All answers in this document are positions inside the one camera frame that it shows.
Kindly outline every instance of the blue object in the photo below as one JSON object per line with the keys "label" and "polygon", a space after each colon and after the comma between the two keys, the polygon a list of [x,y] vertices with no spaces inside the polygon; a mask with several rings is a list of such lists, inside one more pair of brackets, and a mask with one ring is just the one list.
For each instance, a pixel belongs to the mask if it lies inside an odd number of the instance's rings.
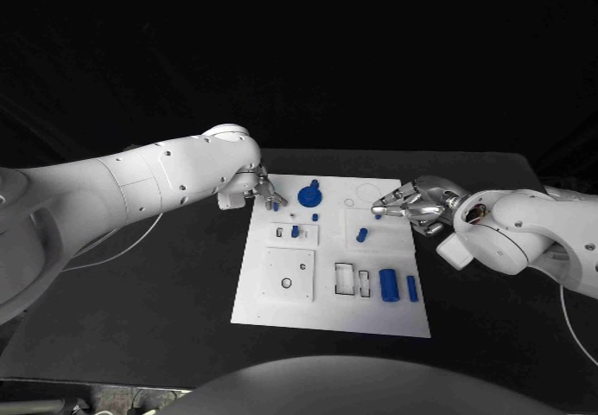
{"label": "blue object", "polygon": [[365,237],[368,236],[368,229],[363,227],[359,230],[359,235],[358,235],[358,242],[363,242],[365,241]]}
{"label": "blue object", "polygon": [[395,303],[399,301],[399,286],[396,285],[395,270],[381,270],[382,301]]}
{"label": "blue object", "polygon": [[409,287],[409,300],[417,303],[418,299],[418,287],[415,285],[415,277],[408,275],[408,287]]}
{"label": "blue object", "polygon": [[298,191],[298,203],[306,208],[314,208],[321,202],[320,183],[314,179],[311,184]]}

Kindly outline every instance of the black curtain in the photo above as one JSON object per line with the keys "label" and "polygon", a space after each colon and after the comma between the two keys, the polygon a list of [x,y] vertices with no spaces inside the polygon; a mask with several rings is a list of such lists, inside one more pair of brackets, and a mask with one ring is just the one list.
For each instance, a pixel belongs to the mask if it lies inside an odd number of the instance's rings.
{"label": "black curtain", "polygon": [[598,109],[595,3],[224,5],[2,6],[2,165],[225,122],[262,147],[509,151],[546,174],[574,163],[558,153]]}

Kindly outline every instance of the white platform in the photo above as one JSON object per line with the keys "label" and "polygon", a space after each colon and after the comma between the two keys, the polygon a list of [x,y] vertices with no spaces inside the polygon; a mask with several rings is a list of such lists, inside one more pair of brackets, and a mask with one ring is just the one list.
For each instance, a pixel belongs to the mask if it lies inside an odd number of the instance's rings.
{"label": "white platform", "polygon": [[[290,205],[274,212],[265,210],[260,198],[255,200],[231,322],[430,337],[409,222],[391,216],[376,220],[369,210],[401,181],[287,175],[270,178]],[[297,195],[313,179],[320,183],[323,201],[310,208],[300,205]],[[290,236],[293,225],[300,229],[297,238]],[[362,227],[369,233],[359,243]],[[355,295],[336,294],[336,263],[353,264]],[[396,303],[382,301],[379,270],[385,268],[398,275]],[[362,296],[359,271],[369,272],[369,297]],[[408,275],[418,283],[417,303],[409,300]]]}

